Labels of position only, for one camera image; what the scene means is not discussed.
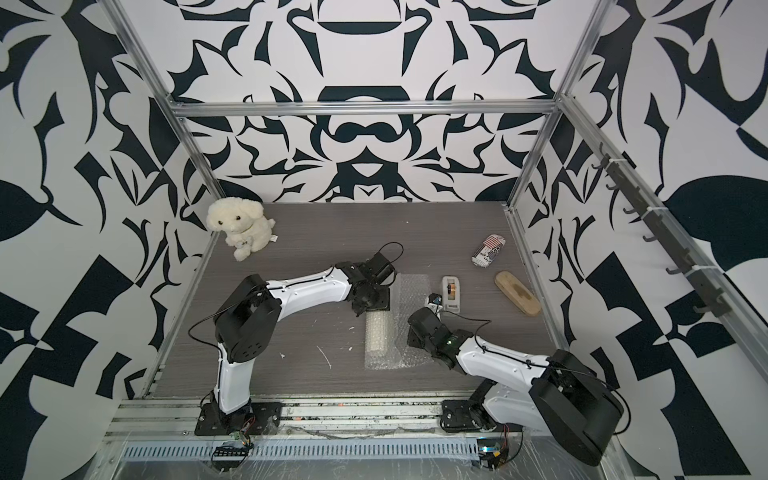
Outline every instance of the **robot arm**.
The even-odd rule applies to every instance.
[[[488,379],[470,399],[478,428],[529,426],[550,432],[582,462],[600,462],[624,408],[575,356],[564,350],[534,356],[465,330],[452,332],[428,307],[413,313],[408,323],[418,346],[432,357],[450,369]],[[488,415],[495,423],[483,425]]]
[[[250,414],[253,361],[266,348],[277,322],[311,306],[344,300],[352,303],[358,316],[388,310],[389,286],[383,282],[394,273],[389,260],[376,253],[365,262],[341,262],[291,280],[265,282],[258,275],[245,278],[214,320],[220,360],[213,403],[223,426],[239,428],[240,420],[232,415],[239,418]]]

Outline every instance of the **stuffed animal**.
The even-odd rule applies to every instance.
[[[275,220],[264,217],[259,202],[245,198],[227,197],[208,207],[208,229],[227,232],[226,242],[235,247],[235,260],[242,262],[251,252],[257,252],[270,242]]]

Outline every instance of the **black and white patterned wall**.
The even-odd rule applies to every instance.
[[[229,196],[507,200],[542,114],[191,118]]]
[[[552,98],[595,0],[131,0],[186,102]],[[541,115],[198,118],[229,195],[506,200]]]
[[[94,0],[0,2],[3,479],[64,478],[137,395],[211,195]]]
[[[595,0],[123,3],[177,100],[331,101],[551,98]]]
[[[758,1],[619,0],[576,90],[763,318],[766,18]],[[571,351],[630,404],[635,474],[765,478],[768,385],[597,162],[562,120],[518,212]]]
[[[768,317],[768,3],[620,0],[575,89]]]

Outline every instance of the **bubble wrap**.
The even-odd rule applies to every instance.
[[[428,276],[397,276],[389,288],[389,312],[366,314],[367,369],[404,369],[431,361],[427,352],[408,345],[408,317],[430,293]]]

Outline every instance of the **can label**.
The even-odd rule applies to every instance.
[[[488,238],[485,239],[472,257],[472,263],[486,268],[496,258],[505,243],[507,243],[507,240],[504,240],[504,237],[501,235],[496,235],[495,233],[488,235]]]

